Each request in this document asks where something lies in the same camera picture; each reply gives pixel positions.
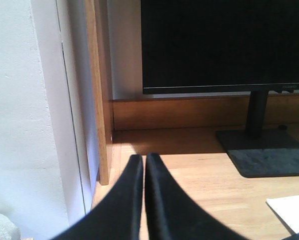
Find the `wooden panel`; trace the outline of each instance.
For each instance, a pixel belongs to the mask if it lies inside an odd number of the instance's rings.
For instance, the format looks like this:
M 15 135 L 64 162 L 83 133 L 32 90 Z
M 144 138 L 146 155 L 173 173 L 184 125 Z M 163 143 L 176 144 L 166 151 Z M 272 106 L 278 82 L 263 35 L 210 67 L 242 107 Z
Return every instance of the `wooden panel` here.
M 85 0 L 89 61 L 99 148 L 100 184 L 109 184 L 113 144 L 113 103 L 107 3 Z
M 96 205 L 111 189 L 131 154 L 159 152 L 186 193 L 214 218 L 251 240 L 279 240 L 290 234 L 266 204 L 267 198 L 299 195 L 299 176 L 242 177 L 215 136 L 237 127 L 201 127 L 118 131 L 108 186 L 98 186 Z M 287 131 L 299 141 L 299 123 Z M 140 240 L 148 240 L 144 208 Z
M 114 129 L 244 125 L 248 104 L 248 96 L 116 100 L 113 102 Z M 299 94 L 270 95 L 265 123 L 299 123 Z

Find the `wooden desk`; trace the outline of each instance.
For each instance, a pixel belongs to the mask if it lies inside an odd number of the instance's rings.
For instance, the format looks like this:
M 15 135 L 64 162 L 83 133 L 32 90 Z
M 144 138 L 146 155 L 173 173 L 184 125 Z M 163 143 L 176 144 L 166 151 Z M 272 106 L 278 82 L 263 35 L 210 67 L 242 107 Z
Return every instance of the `wooden desk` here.
M 215 137 L 215 131 L 222 129 L 229 128 L 116 132 L 110 183 L 108 186 L 97 185 L 94 204 L 113 186 L 131 154 L 158 152 L 187 194 L 229 228 L 251 240 L 280 240 L 288 237 L 289 232 L 267 206 L 266 199 L 299 195 L 299 176 L 240 176 Z M 288 125 L 288 132 L 299 140 L 299 124 Z M 140 239 L 148 239 L 144 212 Z

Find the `black monitor screen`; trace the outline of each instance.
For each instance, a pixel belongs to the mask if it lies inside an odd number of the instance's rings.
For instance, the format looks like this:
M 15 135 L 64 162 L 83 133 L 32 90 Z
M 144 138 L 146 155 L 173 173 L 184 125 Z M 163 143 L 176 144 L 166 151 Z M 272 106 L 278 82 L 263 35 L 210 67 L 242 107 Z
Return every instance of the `black monitor screen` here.
M 143 92 L 299 89 L 299 0 L 141 0 Z

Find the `monitor stand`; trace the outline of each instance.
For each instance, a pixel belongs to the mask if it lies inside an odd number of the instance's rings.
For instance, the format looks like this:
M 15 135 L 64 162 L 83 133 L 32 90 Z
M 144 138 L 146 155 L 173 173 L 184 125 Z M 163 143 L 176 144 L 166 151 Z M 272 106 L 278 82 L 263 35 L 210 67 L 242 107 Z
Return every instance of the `monitor stand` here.
M 245 130 L 216 136 L 246 178 L 299 176 L 299 142 L 284 129 L 262 129 L 268 91 L 252 91 Z

